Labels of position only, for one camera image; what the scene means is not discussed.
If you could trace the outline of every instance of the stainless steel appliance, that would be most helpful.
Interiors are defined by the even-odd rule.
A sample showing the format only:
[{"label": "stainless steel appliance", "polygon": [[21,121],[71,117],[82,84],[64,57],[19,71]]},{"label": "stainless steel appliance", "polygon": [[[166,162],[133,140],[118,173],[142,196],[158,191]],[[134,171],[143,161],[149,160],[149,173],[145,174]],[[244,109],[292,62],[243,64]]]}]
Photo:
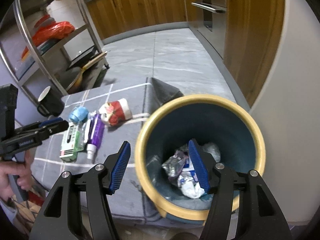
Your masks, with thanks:
[{"label": "stainless steel appliance", "polygon": [[226,0],[197,0],[192,5],[198,7],[198,31],[209,41],[223,58],[227,25]]}]

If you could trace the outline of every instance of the gray tile floor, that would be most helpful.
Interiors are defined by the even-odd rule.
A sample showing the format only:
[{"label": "gray tile floor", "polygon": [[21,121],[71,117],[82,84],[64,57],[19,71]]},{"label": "gray tile floor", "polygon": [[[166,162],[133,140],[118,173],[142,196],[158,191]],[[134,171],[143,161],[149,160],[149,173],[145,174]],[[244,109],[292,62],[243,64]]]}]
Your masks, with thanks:
[{"label": "gray tile floor", "polygon": [[213,94],[235,102],[217,66],[188,28],[142,34],[104,49],[110,69],[103,84],[143,75],[178,87],[185,95]]}]

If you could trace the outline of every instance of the cup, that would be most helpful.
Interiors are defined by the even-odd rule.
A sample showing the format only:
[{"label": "cup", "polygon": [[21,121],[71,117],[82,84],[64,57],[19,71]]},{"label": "cup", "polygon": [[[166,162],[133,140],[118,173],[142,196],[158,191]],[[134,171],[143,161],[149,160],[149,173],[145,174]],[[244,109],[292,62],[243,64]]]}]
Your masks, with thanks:
[{"label": "cup", "polygon": [[50,86],[42,91],[38,102],[37,110],[44,117],[49,117],[50,115],[57,117],[64,109],[63,101],[54,93]]}]

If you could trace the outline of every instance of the screw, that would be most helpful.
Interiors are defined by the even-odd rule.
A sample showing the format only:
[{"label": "screw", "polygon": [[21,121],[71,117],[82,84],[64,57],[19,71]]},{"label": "screw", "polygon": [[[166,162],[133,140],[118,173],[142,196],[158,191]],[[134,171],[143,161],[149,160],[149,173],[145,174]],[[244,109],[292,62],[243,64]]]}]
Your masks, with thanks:
[{"label": "screw", "polygon": [[258,173],[256,170],[250,171],[250,175],[253,176],[253,177],[257,177],[258,174],[259,174],[259,173]]},{"label": "screw", "polygon": [[95,167],[95,169],[96,169],[97,171],[101,171],[101,170],[103,170],[103,168],[104,168],[103,164],[98,164],[98,165],[96,165],[96,167]]},{"label": "screw", "polygon": [[217,163],[216,164],[216,168],[219,170],[223,170],[224,169],[224,165],[222,163]]},{"label": "screw", "polygon": [[69,177],[69,175],[70,175],[69,171],[65,171],[65,172],[62,173],[62,177],[63,178]]}]

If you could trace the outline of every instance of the purple bottle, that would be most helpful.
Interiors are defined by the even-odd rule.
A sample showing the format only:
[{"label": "purple bottle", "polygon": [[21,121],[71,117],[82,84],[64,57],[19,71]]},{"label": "purple bottle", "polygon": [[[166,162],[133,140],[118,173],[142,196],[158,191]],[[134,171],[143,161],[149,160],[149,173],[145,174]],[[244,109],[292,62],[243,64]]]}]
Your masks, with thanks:
[{"label": "purple bottle", "polygon": [[96,114],[91,121],[90,135],[87,144],[87,158],[93,160],[97,150],[99,150],[102,142],[104,123],[101,120],[101,114]]}]

